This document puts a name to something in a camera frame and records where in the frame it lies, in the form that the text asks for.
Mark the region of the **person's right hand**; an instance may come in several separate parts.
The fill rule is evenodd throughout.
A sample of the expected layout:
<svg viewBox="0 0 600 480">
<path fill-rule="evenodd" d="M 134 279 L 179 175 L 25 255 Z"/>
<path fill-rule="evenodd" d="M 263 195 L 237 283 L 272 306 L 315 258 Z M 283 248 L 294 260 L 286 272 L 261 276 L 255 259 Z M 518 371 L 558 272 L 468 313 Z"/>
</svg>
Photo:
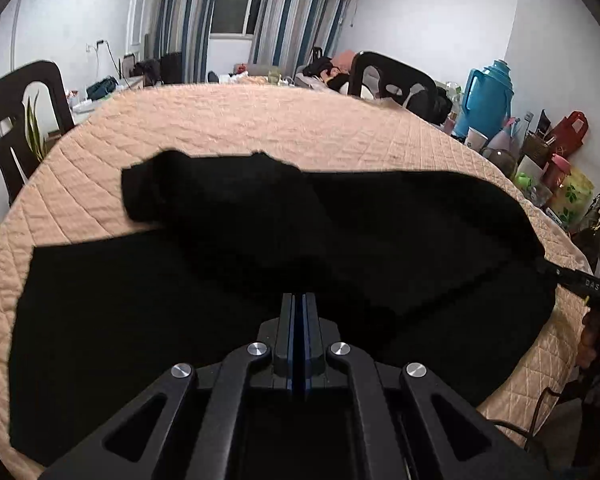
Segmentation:
<svg viewBox="0 0 600 480">
<path fill-rule="evenodd" d="M 578 343 L 576 365 L 589 370 L 600 354 L 600 314 L 589 310 L 582 320 L 583 330 Z M 600 404 L 600 383 L 585 397 L 591 404 Z"/>
</svg>

